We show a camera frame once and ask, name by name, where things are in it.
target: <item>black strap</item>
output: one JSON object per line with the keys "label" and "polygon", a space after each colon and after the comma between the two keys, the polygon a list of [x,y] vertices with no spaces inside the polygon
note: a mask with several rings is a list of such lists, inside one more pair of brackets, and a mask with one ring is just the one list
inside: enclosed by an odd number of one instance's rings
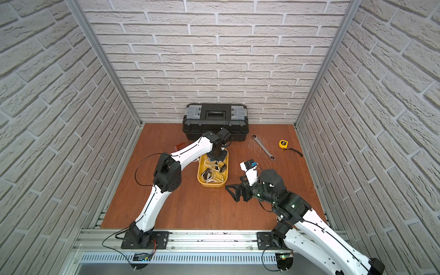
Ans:
{"label": "black strap", "polygon": [[301,154],[301,152],[300,152],[300,151],[298,151],[298,150],[295,150],[295,149],[293,149],[293,148],[289,148],[288,150],[292,150],[292,151],[295,151],[295,152],[297,152],[298,154],[300,154],[300,156],[301,156],[301,157],[303,157],[303,155]]}

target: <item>tape measure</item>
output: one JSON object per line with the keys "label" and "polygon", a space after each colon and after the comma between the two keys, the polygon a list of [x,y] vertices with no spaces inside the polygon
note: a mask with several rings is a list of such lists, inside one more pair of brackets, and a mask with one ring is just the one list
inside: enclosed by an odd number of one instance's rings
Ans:
{"label": "tape measure", "polygon": [[287,141],[287,140],[280,140],[279,141],[279,143],[278,143],[278,146],[280,147],[280,148],[283,148],[283,149],[287,149],[287,144],[288,144],[289,142]]}

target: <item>ratchet wrench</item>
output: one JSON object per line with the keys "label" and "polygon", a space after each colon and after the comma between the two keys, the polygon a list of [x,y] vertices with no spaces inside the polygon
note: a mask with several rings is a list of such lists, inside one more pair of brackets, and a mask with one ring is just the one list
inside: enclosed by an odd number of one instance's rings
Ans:
{"label": "ratchet wrench", "polygon": [[275,157],[271,153],[269,153],[269,151],[266,149],[266,147],[264,147],[264,145],[261,143],[261,141],[257,138],[257,135],[252,135],[252,138],[261,146],[261,148],[263,148],[263,150],[266,152],[266,154],[268,154],[271,161],[274,161]]}

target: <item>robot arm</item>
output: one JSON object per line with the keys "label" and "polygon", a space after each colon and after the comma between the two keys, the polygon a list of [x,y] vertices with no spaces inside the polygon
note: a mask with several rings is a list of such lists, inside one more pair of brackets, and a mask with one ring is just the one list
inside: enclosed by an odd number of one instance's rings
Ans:
{"label": "robot arm", "polygon": [[[273,169],[263,170],[260,177],[252,171],[257,164],[251,159],[240,164],[246,178],[241,184],[227,185],[226,190],[236,202],[257,198],[272,204],[272,211],[281,219],[272,230],[267,246],[282,243],[299,252],[329,275],[381,275],[383,263],[368,258],[339,237],[299,195],[286,189],[282,178]],[[304,238],[293,226],[305,232],[313,241]]]}
{"label": "robot arm", "polygon": [[130,223],[125,238],[135,244],[132,249],[146,248],[151,244],[151,232],[156,218],[167,197],[177,189],[182,181],[182,170],[193,160],[207,154],[209,158],[223,161],[226,151],[222,145],[231,138],[228,130],[222,129],[217,134],[206,132],[197,141],[172,154],[160,155],[154,172],[153,187],[141,213]]}
{"label": "robot arm", "polygon": [[[178,152],[161,154],[154,172],[150,196],[124,237],[124,241],[130,243],[130,249],[147,248],[151,244],[151,233],[156,218],[167,197],[179,187],[182,169],[203,154],[207,154],[210,159],[223,161],[226,151],[222,150],[222,145],[226,144],[230,137],[231,134],[226,129],[217,134],[207,132]],[[258,176],[257,163],[252,159],[241,163],[240,167],[246,175],[241,177],[242,183],[227,185],[226,190],[236,202],[243,197],[246,202],[251,198],[257,198],[271,203],[272,211],[281,219],[272,230],[271,242],[267,246],[281,247],[284,243],[329,275],[383,273],[385,267],[381,261],[368,258],[340,238],[303,198],[286,189],[282,178],[275,170],[263,170]],[[304,238],[293,226],[304,231],[313,241]]]}

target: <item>black toolbox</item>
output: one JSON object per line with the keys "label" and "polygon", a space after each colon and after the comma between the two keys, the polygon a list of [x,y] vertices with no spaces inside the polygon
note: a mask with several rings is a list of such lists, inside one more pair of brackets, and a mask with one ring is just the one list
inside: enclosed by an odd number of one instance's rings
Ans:
{"label": "black toolbox", "polygon": [[183,132],[197,140],[207,131],[217,133],[225,127],[233,141],[245,141],[249,133],[247,109],[243,104],[191,103],[183,117]]}

